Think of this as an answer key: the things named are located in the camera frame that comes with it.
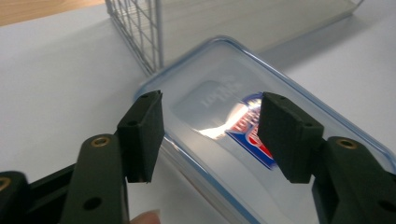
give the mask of white table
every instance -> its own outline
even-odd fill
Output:
[[[396,2],[366,0],[261,56],[396,153],[395,21]],[[32,182],[74,163],[85,139],[114,133],[144,80],[105,6],[0,27],[0,171]],[[162,157],[151,184],[128,190],[131,217],[225,222]]]

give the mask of white surface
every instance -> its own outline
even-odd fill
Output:
[[[269,49],[355,7],[348,0],[163,0],[164,63],[215,35],[230,35],[252,50]]]
[[[105,6],[1,27],[0,171],[33,182],[76,162],[85,139],[115,132],[144,79]],[[128,193],[130,217],[225,222],[162,157],[152,183]]]
[[[396,153],[396,2],[354,15],[261,56]]]
[[[262,57],[396,152],[395,12],[366,0]],[[0,170],[34,181],[75,162],[86,138],[115,131],[143,80],[105,6],[0,27]],[[131,217],[160,208],[163,223],[224,222],[161,158],[153,183],[129,193]]]

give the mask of clear plastic lid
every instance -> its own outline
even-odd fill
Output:
[[[136,97],[154,90],[163,92],[165,154],[224,216],[239,213],[231,221],[318,223],[313,178],[308,185],[291,184],[257,138],[263,91],[288,97],[322,123],[325,139],[337,135],[363,143],[395,173],[387,148],[228,37],[194,49]]]

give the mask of screw hole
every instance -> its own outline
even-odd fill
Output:
[[[396,206],[388,201],[381,200],[378,204],[384,209],[392,213],[396,213]]]
[[[337,144],[340,145],[341,147],[345,147],[348,149],[356,149],[358,148],[358,145],[348,139],[338,139]]]
[[[91,146],[93,147],[104,147],[110,142],[108,137],[98,137],[91,141]]]
[[[84,207],[85,210],[91,211],[91,210],[96,209],[97,207],[99,207],[99,205],[101,203],[102,203],[102,200],[100,198],[94,197],[94,198],[91,198],[91,199],[87,200],[84,203],[83,207]]]

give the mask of black plastic bracket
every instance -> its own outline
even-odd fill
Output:
[[[139,97],[115,134],[82,144],[75,165],[30,185],[22,173],[0,173],[0,223],[129,223],[125,176],[151,181],[164,135],[161,99],[160,91]]]
[[[322,139],[323,126],[286,97],[262,96],[259,138],[291,183],[315,176],[319,222],[396,223],[396,182],[361,143]]]

